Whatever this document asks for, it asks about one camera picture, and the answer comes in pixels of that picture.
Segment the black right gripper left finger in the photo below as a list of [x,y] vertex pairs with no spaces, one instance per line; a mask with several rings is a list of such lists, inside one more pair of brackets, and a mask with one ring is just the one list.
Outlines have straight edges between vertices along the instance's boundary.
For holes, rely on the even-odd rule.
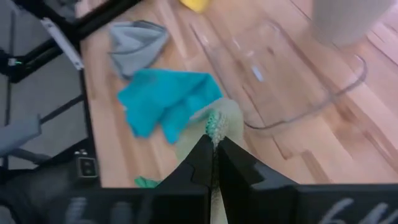
[[188,156],[165,178],[157,188],[211,187],[213,170],[213,143],[204,134]]

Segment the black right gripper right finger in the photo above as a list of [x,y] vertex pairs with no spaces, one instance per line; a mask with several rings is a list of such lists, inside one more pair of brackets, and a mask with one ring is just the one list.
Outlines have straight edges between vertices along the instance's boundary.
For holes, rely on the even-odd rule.
[[218,144],[220,189],[228,224],[294,224],[296,182],[229,138]]

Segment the pale green microfiber towel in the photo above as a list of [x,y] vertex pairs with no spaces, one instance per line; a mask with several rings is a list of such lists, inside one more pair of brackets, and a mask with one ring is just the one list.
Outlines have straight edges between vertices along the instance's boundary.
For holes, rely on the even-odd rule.
[[[197,141],[207,134],[212,143],[218,144],[224,138],[229,138],[239,146],[244,146],[244,117],[234,100],[220,98],[207,107],[197,111],[182,131],[175,143],[175,155],[179,162],[183,161]],[[223,199],[220,190],[219,177],[213,174],[215,180],[211,186],[211,221],[210,224],[228,224]]]

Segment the teal microfiber towel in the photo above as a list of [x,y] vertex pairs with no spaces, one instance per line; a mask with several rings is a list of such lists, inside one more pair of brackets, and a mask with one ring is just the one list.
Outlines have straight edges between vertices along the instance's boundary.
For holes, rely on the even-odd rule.
[[178,141],[190,118],[223,97],[209,73],[146,68],[118,93],[133,135],[149,138],[160,126],[168,143]]

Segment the grey microfiber towel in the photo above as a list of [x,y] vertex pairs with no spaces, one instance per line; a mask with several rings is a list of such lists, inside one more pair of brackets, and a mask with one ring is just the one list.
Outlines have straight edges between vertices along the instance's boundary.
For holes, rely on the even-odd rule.
[[150,67],[169,40],[164,26],[145,20],[113,22],[109,35],[112,49],[108,55],[116,75],[123,80]]

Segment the yellow microfiber towel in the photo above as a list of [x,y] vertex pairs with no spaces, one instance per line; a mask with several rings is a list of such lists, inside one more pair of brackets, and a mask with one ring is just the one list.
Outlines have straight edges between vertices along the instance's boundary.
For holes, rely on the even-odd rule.
[[210,4],[211,0],[179,0],[185,7],[196,13],[202,13]]

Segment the clear plastic bin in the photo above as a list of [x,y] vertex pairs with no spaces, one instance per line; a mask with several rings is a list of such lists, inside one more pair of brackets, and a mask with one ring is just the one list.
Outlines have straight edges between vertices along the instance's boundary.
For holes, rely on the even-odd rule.
[[359,55],[322,45],[308,32],[293,39],[271,19],[235,32],[208,20],[191,28],[227,96],[242,109],[245,125],[261,133],[321,112],[367,76]]

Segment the small black box device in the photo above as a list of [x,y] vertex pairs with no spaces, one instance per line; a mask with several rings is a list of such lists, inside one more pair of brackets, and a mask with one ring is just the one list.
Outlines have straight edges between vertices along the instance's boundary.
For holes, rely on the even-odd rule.
[[99,176],[96,158],[81,149],[74,152],[76,174],[80,179],[96,179]]

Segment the white plant pot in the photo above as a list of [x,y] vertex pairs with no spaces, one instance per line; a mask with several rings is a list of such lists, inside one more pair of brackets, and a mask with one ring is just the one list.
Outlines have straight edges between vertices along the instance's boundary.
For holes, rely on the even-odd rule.
[[313,0],[313,34],[342,47],[362,38],[397,0]]

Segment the black metal table frame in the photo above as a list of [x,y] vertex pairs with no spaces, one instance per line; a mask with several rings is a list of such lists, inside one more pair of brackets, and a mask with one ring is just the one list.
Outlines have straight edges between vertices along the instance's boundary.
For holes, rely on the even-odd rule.
[[[11,4],[18,10],[25,10],[39,20],[44,17],[51,19],[59,26],[61,31],[66,35],[79,54],[81,41],[85,40],[92,33],[96,32],[98,29],[102,28],[141,1],[142,0],[105,0],[104,3],[95,7],[83,17],[78,18],[77,21],[71,23],[61,15],[57,14],[57,12],[48,6],[44,0],[10,0]],[[7,77],[8,84],[19,83],[31,75],[31,73],[36,72],[36,70],[61,54],[64,53],[53,38],[47,40],[42,45],[23,56],[15,57],[0,49],[0,73]],[[89,155],[96,158],[97,166],[99,168],[98,153],[96,151],[97,143],[95,142],[95,135],[93,132],[85,69],[79,70],[79,79],[82,94],[57,108],[47,116],[41,118],[40,125],[54,119],[56,116],[82,101],[84,105],[86,133],[88,137],[50,159],[47,159],[40,154],[32,154],[29,151],[25,151],[20,148],[15,149],[18,157],[47,165],[54,164],[57,161],[64,161],[70,158],[73,152],[86,149]]]

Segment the silver metal bracket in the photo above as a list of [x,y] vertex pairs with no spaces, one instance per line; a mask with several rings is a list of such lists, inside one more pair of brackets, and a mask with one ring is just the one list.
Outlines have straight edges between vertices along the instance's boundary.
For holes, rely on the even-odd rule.
[[55,40],[57,45],[62,49],[63,53],[69,58],[73,66],[77,70],[83,70],[85,66],[83,64],[80,54],[66,37],[66,35],[61,31],[59,26],[47,17],[41,19],[40,22],[44,26],[46,31],[51,35],[51,37]]

